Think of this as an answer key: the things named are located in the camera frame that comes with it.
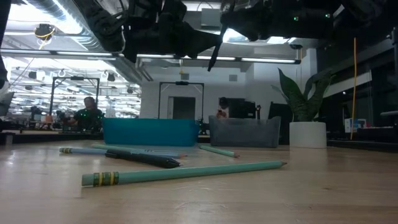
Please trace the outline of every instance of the person sitting at desk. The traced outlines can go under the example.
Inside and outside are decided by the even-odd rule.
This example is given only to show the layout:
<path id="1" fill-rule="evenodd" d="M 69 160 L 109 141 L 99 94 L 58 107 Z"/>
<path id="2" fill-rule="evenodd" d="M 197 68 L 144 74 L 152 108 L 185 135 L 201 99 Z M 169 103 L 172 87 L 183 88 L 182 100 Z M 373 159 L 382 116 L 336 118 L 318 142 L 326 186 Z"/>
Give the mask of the person sitting at desk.
<path id="1" fill-rule="evenodd" d="M 225 97 L 220 98 L 220 102 L 218 103 L 218 111 L 216 117 L 218 119 L 228 118 L 229 115 L 229 105 L 228 100 Z"/>
<path id="2" fill-rule="evenodd" d="M 102 111 L 97 108 L 94 98 L 88 96 L 84 99 L 85 109 L 79 110 L 75 113 L 73 118 L 67 123 L 69 125 L 76 124 L 80 131 L 96 130 L 101 127 L 101 119 L 103 117 Z"/>

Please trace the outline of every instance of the potted plant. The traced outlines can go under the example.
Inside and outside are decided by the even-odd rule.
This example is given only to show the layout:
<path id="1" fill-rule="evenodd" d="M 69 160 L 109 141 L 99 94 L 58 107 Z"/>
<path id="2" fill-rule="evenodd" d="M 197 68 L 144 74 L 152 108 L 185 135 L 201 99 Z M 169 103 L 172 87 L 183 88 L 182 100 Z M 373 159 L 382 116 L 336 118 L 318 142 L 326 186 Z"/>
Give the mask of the potted plant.
<path id="1" fill-rule="evenodd" d="M 331 73 L 324 75 L 315 84 L 315 91 L 308 99 L 312 89 L 312 78 L 302 93 L 297 84 L 279 69 L 279 79 L 282 91 L 272 85 L 272 88 L 282 94 L 293 112 L 293 120 L 290 123 L 290 146 L 308 148 L 326 148 L 326 124 L 313 122 L 322 104 L 323 95 L 330 85 Z"/>

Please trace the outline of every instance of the snake plant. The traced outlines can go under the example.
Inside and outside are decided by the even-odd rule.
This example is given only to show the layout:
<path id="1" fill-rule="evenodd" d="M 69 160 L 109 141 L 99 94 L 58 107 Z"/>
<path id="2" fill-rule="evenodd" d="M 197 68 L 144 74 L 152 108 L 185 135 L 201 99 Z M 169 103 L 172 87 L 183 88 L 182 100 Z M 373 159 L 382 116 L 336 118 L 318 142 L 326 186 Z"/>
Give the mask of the snake plant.
<path id="1" fill-rule="evenodd" d="M 326 93 L 331 79 L 331 73 L 327 73 L 319 79 L 315 83 L 314 94 L 308 99 L 308 94 L 313 86 L 312 78 L 307 81 L 305 91 L 302 93 L 299 86 L 291 78 L 285 76 L 282 70 L 279 69 L 279 80 L 282 91 L 274 85 L 272 85 L 272 88 L 282 94 L 298 121 L 313 121 L 314 117 L 319 112 L 323 95 Z"/>

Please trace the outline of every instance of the table surface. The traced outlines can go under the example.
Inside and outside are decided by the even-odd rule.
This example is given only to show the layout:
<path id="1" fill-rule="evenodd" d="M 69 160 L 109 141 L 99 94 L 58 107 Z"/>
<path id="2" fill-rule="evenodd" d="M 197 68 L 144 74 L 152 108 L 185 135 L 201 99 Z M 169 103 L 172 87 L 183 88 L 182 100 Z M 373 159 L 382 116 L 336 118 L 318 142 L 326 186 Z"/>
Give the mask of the table surface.
<path id="1" fill-rule="evenodd" d="M 192 148 L 184 167 L 282 160 L 276 170 L 82 188 L 81 175 L 156 169 L 59 147 L 0 148 L 0 223 L 394 223 L 398 154 L 355 149 L 243 149 L 235 159 Z"/>

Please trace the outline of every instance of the white plant pot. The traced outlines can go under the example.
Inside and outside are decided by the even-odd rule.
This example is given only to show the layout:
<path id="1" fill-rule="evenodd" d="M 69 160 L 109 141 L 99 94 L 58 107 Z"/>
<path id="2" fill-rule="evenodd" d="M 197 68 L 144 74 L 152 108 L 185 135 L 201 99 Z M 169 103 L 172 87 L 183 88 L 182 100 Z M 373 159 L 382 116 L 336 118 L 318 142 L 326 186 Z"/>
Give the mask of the white plant pot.
<path id="1" fill-rule="evenodd" d="M 322 122 L 291 122 L 290 146 L 326 148 L 326 124 Z"/>

